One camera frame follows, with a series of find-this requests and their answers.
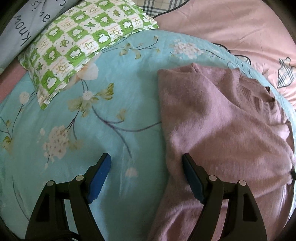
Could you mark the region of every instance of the ribbed hem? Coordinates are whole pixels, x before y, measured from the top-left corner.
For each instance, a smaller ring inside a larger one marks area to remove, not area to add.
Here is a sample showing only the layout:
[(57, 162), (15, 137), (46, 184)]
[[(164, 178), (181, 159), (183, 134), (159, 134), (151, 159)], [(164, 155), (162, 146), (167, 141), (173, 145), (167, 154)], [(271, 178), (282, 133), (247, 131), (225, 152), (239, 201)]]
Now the ribbed hem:
[[(258, 88), (262, 88), (263, 86), (255, 79), (250, 79), (240, 74), (240, 77), (237, 79), (245, 80), (248, 82), (253, 82), (258, 85)], [(250, 104), (258, 111), (263, 112), (265, 114), (275, 114), (278, 111), (278, 105), (276, 100), (272, 102), (264, 102), (259, 97), (253, 95), (253, 92), (248, 88), (242, 86), (238, 82), (238, 90), (244, 95), (244, 97), (250, 102)]]

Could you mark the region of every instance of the black object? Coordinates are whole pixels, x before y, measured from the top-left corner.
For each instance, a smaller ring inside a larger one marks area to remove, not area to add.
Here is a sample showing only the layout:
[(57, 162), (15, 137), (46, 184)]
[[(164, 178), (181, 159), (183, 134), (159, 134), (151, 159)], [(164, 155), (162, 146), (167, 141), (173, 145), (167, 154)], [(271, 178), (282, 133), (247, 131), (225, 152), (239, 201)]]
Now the black object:
[(219, 241), (267, 241), (259, 208), (244, 180), (235, 184), (209, 176), (188, 153), (182, 156), (182, 162), (194, 197), (204, 204), (188, 241), (211, 241), (224, 199), (229, 202)]
[[(48, 181), (32, 212), (26, 232), (26, 240), (72, 240), (62, 234), (81, 241), (104, 241), (93, 218), (89, 204), (96, 199), (111, 167), (111, 157), (104, 153), (95, 166), (89, 167), (85, 175), (72, 181), (56, 184)], [(64, 199), (69, 199), (78, 234), (69, 231)]]

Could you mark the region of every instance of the green and white checkered pillow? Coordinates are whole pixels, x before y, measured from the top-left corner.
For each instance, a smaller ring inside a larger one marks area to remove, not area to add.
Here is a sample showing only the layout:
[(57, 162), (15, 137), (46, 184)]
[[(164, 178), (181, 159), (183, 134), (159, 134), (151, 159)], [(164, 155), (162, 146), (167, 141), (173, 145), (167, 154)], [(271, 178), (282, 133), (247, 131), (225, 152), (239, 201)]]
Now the green and white checkered pillow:
[(131, 0), (87, 0), (54, 20), (19, 55), (45, 109), (52, 98), (102, 49), (123, 37), (158, 28)]

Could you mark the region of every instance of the gray pillow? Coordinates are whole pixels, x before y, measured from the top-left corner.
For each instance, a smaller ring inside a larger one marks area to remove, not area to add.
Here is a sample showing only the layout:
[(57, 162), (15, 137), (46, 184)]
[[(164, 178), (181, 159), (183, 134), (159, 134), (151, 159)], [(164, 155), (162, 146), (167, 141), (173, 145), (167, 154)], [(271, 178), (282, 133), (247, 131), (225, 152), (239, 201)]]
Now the gray pillow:
[(59, 15), (80, 0), (29, 0), (0, 35), (0, 74)]

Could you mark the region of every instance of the pink sweater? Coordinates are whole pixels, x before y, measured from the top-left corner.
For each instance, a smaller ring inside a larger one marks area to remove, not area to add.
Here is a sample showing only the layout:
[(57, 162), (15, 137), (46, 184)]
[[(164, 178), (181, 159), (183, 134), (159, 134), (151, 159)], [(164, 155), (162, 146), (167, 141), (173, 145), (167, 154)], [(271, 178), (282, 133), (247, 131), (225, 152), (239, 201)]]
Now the pink sweater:
[[(186, 241), (202, 210), (183, 173), (184, 153), (222, 181), (245, 180), (273, 240), (293, 197), (292, 132), (278, 102), (239, 69), (192, 64), (158, 76), (170, 179), (148, 240)], [(227, 201), (212, 240), (220, 238), (226, 210)]]

